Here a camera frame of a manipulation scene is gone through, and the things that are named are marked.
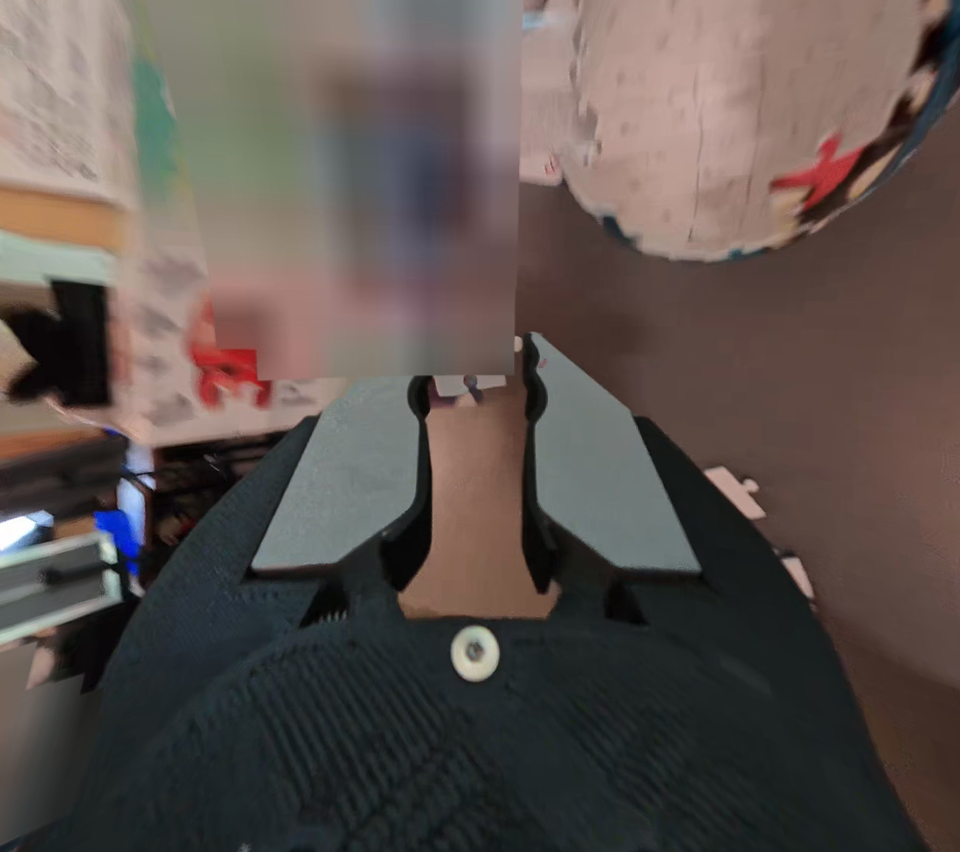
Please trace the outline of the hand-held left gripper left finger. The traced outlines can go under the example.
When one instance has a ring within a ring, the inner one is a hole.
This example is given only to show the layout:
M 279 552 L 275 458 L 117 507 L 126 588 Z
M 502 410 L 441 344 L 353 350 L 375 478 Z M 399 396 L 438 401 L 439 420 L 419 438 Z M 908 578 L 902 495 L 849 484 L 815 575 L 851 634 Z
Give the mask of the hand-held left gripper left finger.
M 258 575 L 374 558 L 395 590 L 431 546 L 430 379 L 358 381 L 319 416 L 251 561 Z

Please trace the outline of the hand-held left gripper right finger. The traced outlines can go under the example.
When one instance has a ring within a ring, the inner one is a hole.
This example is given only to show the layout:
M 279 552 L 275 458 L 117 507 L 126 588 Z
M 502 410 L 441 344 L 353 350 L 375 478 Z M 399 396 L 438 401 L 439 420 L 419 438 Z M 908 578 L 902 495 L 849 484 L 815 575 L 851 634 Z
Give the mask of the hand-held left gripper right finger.
M 522 550 L 539 593 L 566 576 L 702 568 L 635 416 L 540 333 L 522 338 Z

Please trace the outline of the puzzle pieces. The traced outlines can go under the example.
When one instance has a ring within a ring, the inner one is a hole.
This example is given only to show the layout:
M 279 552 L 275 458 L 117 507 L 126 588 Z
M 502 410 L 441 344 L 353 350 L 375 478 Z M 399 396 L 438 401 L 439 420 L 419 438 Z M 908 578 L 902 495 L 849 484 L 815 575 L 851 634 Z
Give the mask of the puzzle pieces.
M 751 522 L 766 518 L 766 512 L 757 501 L 759 484 L 750 478 L 740 479 L 725 466 L 716 465 L 705 469 L 703 475 L 733 504 L 738 511 Z M 790 575 L 807 603 L 816 611 L 817 600 L 810 576 L 800 559 L 792 550 L 768 543 L 781 566 Z

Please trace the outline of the partly built puzzle ball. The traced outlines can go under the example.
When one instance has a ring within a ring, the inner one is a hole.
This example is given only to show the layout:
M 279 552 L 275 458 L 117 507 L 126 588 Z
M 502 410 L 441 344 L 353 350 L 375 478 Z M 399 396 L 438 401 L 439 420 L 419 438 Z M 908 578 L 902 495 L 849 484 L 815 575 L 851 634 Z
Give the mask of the partly built puzzle ball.
M 674 261 L 815 233 L 958 99 L 958 0 L 578 0 L 563 159 L 616 239 Z

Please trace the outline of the colourful cardboard puzzle box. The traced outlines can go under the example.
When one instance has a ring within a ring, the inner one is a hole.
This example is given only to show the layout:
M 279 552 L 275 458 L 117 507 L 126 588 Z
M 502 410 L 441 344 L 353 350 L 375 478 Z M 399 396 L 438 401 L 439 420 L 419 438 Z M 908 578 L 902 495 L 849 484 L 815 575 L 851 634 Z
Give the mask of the colourful cardboard puzzle box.
M 249 362 L 216 349 L 173 102 L 144 0 L 122 3 L 138 191 L 115 290 L 118 421 L 150 448 L 287 430 L 336 401 L 348 381 L 263 383 Z

